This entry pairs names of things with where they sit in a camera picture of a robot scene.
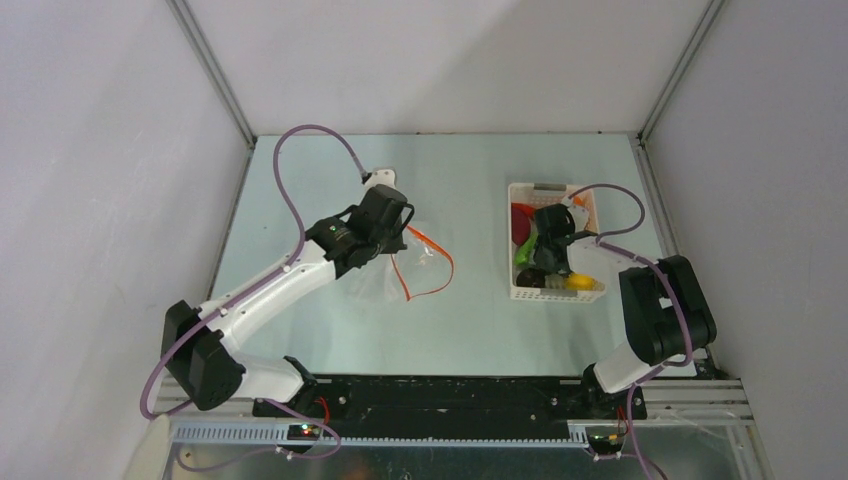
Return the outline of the dark green avocado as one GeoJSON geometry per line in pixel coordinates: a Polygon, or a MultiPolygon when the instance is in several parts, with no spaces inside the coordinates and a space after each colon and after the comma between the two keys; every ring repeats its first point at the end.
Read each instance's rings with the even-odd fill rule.
{"type": "Polygon", "coordinates": [[[569,276],[572,269],[568,253],[563,249],[539,248],[534,253],[535,266],[547,274],[569,276]]]}

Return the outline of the light green pepper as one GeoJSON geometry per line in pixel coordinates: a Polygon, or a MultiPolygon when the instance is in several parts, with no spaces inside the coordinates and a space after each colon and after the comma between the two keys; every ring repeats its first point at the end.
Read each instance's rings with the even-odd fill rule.
{"type": "Polygon", "coordinates": [[[533,264],[533,254],[536,247],[538,234],[532,231],[527,240],[521,244],[514,253],[513,265],[516,267],[524,267],[533,264]]]}

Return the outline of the clear zip top bag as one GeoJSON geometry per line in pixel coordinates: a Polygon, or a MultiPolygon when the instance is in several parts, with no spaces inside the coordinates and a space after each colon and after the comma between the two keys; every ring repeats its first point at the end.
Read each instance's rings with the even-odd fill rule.
{"type": "Polygon", "coordinates": [[[379,255],[351,273],[344,292],[355,300],[377,303],[410,302],[442,292],[456,272],[444,233],[433,222],[413,221],[403,233],[406,248],[379,255]]]}

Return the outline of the yellow lemon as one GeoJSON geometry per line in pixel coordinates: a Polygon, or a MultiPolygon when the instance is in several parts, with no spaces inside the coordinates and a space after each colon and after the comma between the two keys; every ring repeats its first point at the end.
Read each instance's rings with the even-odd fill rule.
{"type": "Polygon", "coordinates": [[[596,280],[591,276],[574,272],[563,280],[563,285],[566,289],[575,291],[593,291],[596,284],[596,280]]]}

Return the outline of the dark brown round fruit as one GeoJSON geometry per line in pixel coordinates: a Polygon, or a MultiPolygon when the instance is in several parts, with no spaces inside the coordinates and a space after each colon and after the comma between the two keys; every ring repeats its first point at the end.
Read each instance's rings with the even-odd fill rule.
{"type": "Polygon", "coordinates": [[[520,288],[545,288],[547,273],[539,268],[522,269],[516,276],[515,285],[520,288]]]}

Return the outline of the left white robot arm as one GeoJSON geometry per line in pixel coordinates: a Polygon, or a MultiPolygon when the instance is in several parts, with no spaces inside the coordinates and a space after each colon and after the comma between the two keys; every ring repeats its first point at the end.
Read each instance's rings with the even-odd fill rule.
{"type": "Polygon", "coordinates": [[[295,251],[248,283],[198,307],[185,301],[166,312],[164,367],[200,411],[231,399],[277,402],[292,416],[316,403],[314,378],[294,357],[246,352],[247,341],[299,299],[380,255],[404,249],[415,208],[395,188],[369,187],[357,205],[317,221],[295,251]]]}

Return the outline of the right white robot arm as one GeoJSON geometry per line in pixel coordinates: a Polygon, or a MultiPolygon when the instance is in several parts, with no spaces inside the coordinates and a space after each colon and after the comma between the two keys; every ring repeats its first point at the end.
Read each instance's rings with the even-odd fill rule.
{"type": "Polygon", "coordinates": [[[546,288],[589,292],[601,282],[575,269],[572,256],[596,254],[616,269],[626,340],[588,367],[581,392],[585,411],[606,418],[622,403],[621,391],[634,388],[663,369],[684,367],[694,352],[711,344],[717,327],[691,262],[673,255],[650,260],[579,230],[562,204],[534,214],[534,273],[546,288]]]}

